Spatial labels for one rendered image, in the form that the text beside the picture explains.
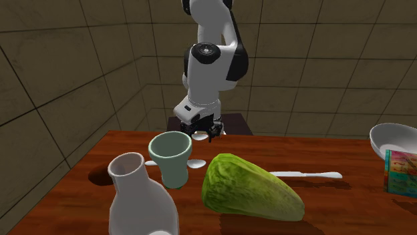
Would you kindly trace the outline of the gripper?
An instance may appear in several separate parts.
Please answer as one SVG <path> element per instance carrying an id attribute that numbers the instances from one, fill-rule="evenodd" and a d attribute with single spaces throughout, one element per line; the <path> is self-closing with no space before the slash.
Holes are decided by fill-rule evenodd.
<path id="1" fill-rule="evenodd" d="M 180 123 L 181 132 L 191 136 L 195 131 L 207 131 L 209 142 L 215 137 L 220 137 L 224 132 L 224 125 L 221 118 L 213 119 L 214 115 L 201 117 L 200 114 L 195 115 L 191 119 L 191 124 L 187 125 L 184 122 Z"/>

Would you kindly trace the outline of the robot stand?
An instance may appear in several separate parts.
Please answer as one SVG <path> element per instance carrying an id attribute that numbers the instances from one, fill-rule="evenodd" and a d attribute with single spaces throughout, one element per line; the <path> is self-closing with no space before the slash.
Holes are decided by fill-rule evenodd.
<path id="1" fill-rule="evenodd" d="M 226 134 L 253 135 L 241 113 L 226 113 L 222 114 L 221 117 L 225 125 L 224 131 Z M 180 120 L 177 117 L 169 117 L 166 130 L 180 131 Z"/>

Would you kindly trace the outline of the pale green cup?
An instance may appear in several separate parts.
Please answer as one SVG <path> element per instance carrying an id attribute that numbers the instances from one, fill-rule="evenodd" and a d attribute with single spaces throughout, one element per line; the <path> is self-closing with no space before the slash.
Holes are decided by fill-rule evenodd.
<path id="1" fill-rule="evenodd" d="M 183 132 L 164 132 L 148 144 L 150 158 L 160 169 L 163 184 L 170 189 L 188 181 L 187 161 L 192 152 L 192 139 Z"/>

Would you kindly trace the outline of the green lettuce head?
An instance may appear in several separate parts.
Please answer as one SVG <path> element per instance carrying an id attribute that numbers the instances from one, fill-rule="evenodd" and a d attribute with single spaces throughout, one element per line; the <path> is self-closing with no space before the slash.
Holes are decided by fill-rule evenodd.
<path id="1" fill-rule="evenodd" d="M 219 213 L 300 221 L 305 204 L 278 177 L 233 154 L 219 154 L 204 177 L 203 204 Z"/>

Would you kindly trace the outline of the white vase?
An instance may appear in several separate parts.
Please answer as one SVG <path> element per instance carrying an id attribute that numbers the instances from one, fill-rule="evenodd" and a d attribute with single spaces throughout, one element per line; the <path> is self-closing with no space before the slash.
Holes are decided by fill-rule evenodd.
<path id="1" fill-rule="evenodd" d="M 180 235 L 178 212 L 167 190 L 148 176 L 144 157 L 128 152 L 108 165 L 116 195 L 109 235 Z"/>

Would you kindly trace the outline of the white knife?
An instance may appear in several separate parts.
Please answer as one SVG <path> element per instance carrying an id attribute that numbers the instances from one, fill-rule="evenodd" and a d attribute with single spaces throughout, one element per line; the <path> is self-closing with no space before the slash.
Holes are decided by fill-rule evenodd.
<path id="1" fill-rule="evenodd" d="M 303 173 L 303 172 L 271 172 L 277 177 L 321 177 L 342 179 L 343 176 L 339 172 L 322 172 L 322 173 Z"/>

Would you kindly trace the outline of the white bowl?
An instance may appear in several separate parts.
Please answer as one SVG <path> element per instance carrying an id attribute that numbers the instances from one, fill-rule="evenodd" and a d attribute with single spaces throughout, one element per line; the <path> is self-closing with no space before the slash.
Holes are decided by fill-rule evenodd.
<path id="1" fill-rule="evenodd" d="M 370 130 L 370 143 L 383 160 L 386 150 L 417 154 L 417 129 L 395 123 L 378 124 Z"/>

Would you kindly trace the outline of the colourful patterned box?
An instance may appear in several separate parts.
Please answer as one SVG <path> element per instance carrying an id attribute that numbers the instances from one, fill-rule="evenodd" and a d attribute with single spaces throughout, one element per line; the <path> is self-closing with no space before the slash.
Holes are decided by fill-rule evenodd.
<path id="1" fill-rule="evenodd" d="M 386 150 L 384 191 L 417 198 L 417 154 Z"/>

